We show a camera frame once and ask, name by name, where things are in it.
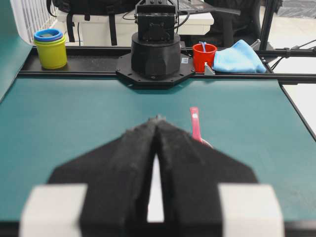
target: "blue straw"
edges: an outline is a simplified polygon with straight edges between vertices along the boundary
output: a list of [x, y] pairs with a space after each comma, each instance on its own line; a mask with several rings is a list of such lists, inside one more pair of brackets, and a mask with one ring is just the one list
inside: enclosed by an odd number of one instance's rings
[[205, 45], [206, 45], [206, 42], [201, 42], [201, 41], [200, 41], [200, 43], [202, 44], [202, 47], [203, 47], [203, 52], [204, 52], [204, 53], [206, 53], [206, 50], [205, 50]]

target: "white railing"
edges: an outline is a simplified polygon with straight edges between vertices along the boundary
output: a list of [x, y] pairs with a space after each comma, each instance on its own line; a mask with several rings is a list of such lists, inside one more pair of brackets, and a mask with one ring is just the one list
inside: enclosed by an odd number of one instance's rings
[[[53, 26], [55, 18], [48, 14], [46, 0], [10, 0], [16, 26], [21, 38], [33, 43], [36, 31]], [[51, 12], [55, 14], [54, 5]]]

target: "stacked cups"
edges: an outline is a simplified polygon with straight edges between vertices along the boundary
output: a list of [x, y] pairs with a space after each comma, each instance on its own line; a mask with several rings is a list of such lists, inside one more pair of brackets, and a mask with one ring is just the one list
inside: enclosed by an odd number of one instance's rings
[[34, 34], [39, 60], [43, 68], [57, 69], [67, 64], [65, 36], [57, 29], [37, 31]]

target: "pink utensil handle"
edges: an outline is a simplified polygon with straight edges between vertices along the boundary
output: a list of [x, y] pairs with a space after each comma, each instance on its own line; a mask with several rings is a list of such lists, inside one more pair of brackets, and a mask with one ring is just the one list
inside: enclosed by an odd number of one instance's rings
[[192, 119], [192, 136], [199, 142], [202, 142], [201, 131], [199, 128], [199, 119], [198, 119], [198, 107], [191, 107], [191, 119]]

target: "backpack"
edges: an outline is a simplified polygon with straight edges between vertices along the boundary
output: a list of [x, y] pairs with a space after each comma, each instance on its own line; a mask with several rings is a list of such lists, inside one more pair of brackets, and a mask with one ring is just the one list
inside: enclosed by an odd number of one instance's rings
[[84, 15], [86, 21], [90, 20], [90, 15], [107, 15], [109, 16], [111, 44], [117, 45], [115, 14], [132, 11], [138, 0], [46, 0], [47, 11], [54, 16], [50, 11], [52, 2], [60, 11], [68, 13], [67, 31], [70, 42], [75, 42], [73, 30], [73, 26], [75, 26], [73, 23], [74, 14]]

